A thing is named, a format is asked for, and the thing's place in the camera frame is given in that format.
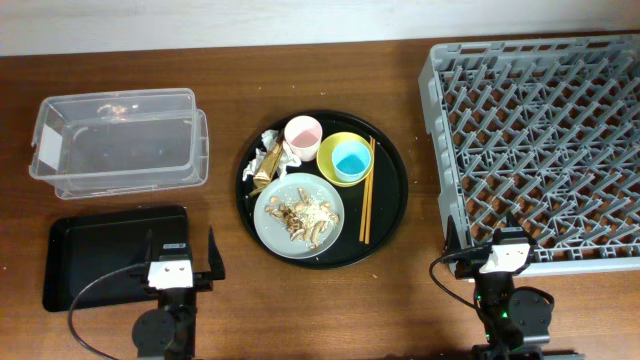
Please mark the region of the wooden chopstick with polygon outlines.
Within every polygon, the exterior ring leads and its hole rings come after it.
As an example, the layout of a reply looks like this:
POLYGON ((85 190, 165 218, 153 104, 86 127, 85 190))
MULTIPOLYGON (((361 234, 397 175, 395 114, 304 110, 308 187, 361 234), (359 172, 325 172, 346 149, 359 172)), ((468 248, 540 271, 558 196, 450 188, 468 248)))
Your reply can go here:
POLYGON ((366 213, 364 220, 364 232, 363 232, 363 242, 366 245, 370 244, 370 232, 371 232, 371 217, 372 217, 372 198, 373 198, 373 182, 374 182, 374 173, 375 173, 375 154, 376 154, 376 140, 374 137, 370 139, 370 145, 372 148, 372 162, 371 162, 371 171, 368 176, 367 183, 367 202, 366 202, 366 213))
POLYGON ((359 241, 364 244, 369 243, 368 232, 369 232, 369 202, 371 198, 371 179, 374 170, 374 161, 375 161, 375 139, 371 137, 369 139, 369 145, 371 147, 371 162, 369 166, 369 173, 365 177, 364 180, 364 193, 363 193, 363 202, 362 202, 362 214, 361 214, 361 225, 360 225, 360 234, 359 241))

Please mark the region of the grey round plate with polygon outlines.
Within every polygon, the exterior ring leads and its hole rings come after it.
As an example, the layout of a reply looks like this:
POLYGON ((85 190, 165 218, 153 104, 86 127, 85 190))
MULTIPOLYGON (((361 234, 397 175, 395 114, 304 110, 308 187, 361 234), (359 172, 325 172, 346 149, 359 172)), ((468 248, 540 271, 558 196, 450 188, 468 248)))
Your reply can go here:
POLYGON ((294 173, 274 180, 261 192, 253 219, 259 240, 269 250, 302 260, 334 245, 344 225, 344 206, 329 182, 294 173))

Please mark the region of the peanut shells and rice waste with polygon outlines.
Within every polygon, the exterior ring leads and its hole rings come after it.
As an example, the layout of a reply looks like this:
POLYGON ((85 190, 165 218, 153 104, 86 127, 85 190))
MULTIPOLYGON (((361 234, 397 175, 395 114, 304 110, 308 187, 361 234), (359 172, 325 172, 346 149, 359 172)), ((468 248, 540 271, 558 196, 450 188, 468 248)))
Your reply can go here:
POLYGON ((321 237, 341 223, 340 216, 333 211, 331 202, 319 200, 304 188, 298 188, 297 193, 297 200, 280 201, 272 196, 264 211, 284 225, 292 242, 318 248, 323 242, 321 237))

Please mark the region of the light blue plastic cup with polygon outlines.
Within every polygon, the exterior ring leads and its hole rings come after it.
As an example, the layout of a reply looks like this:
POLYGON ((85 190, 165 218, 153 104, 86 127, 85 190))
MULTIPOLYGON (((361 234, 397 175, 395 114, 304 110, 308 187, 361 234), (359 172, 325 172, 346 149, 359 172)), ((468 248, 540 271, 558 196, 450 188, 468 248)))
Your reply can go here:
POLYGON ((334 172, 342 182, 355 182, 363 178, 371 160, 369 147, 359 141, 342 142, 331 154, 334 172))

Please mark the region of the white paper napkin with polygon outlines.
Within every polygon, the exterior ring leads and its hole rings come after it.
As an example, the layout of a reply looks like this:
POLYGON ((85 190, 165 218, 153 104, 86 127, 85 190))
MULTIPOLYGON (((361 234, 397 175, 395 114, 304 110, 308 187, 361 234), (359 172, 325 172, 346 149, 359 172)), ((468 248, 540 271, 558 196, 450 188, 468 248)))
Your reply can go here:
MULTIPOLYGON (((261 134, 262 145, 270 150, 276 143, 279 132, 277 130, 266 130, 261 134)), ((242 180, 246 181, 248 176, 255 175, 267 152, 260 148, 255 149, 255 158, 249 162, 242 172, 242 180)), ((279 177, 285 176, 289 167, 297 168, 302 164, 301 159, 295 155, 287 142, 283 143, 283 153, 276 168, 279 177)))

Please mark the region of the yellow plastic bowl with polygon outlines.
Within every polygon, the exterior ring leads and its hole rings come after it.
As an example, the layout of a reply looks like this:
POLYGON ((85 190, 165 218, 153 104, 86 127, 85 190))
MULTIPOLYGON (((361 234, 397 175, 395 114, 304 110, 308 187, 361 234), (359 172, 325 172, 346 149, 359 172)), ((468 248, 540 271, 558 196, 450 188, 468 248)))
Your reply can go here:
POLYGON ((338 132, 335 133, 333 135, 328 136, 320 145, 319 150, 317 152, 317 166, 318 169, 320 170, 321 174, 332 184, 339 186, 339 187, 351 187, 354 186, 356 184, 358 184, 359 182, 361 182, 369 173, 369 169, 365 172, 365 176, 363 178, 361 178, 360 180, 357 180, 355 182, 342 182, 340 181, 335 172, 334 172, 334 168, 332 165, 332 161, 331 161, 331 154, 332 151, 334 150, 334 148, 345 141, 359 141, 361 143, 363 143, 364 145, 367 145, 369 147, 369 150, 371 152, 371 147, 369 145, 369 142, 367 140, 365 140, 363 137, 355 134, 355 133, 351 133, 351 132, 338 132))

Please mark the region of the pink plastic cup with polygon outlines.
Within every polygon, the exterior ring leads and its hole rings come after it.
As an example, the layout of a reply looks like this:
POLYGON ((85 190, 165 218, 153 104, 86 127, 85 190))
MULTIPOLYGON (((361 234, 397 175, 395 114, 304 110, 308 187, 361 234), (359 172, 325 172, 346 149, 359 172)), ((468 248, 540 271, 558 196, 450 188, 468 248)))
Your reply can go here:
POLYGON ((323 137, 318 120, 308 115, 292 118, 284 128, 284 139, 291 151, 303 162, 316 158, 323 137))

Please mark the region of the gold snack wrapper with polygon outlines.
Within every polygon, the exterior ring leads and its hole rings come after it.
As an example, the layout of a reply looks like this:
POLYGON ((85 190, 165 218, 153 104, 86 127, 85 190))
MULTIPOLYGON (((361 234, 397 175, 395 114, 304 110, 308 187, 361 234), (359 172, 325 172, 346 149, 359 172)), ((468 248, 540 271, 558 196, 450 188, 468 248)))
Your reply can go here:
POLYGON ((280 137, 274 146, 266 153, 257 171, 253 175, 253 190, 251 197, 262 192, 273 180, 283 153, 283 138, 280 137))

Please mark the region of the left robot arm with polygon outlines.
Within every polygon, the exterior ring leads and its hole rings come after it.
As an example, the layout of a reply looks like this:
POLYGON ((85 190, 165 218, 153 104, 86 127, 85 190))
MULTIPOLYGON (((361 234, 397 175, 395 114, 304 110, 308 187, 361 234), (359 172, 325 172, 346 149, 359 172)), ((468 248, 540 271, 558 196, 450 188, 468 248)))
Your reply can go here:
POLYGON ((196 343, 197 295, 226 278, 214 237, 208 232, 209 269, 193 270, 189 242, 153 240, 148 245, 143 277, 145 291, 157 296, 157 307, 136 320, 132 341, 139 359, 193 359, 196 343))

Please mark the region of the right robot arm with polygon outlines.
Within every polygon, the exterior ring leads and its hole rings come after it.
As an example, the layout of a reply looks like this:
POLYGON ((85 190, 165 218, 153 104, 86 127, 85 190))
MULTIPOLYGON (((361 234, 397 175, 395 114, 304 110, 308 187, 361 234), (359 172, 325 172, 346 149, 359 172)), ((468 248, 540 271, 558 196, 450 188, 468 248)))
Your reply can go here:
POLYGON ((472 278, 472 309, 485 329, 487 343, 475 345, 473 359, 542 359, 550 342, 555 303, 549 293, 514 285, 514 277, 532 261, 535 239, 510 212, 506 225, 481 245, 449 251, 442 262, 455 266, 458 279, 472 278))

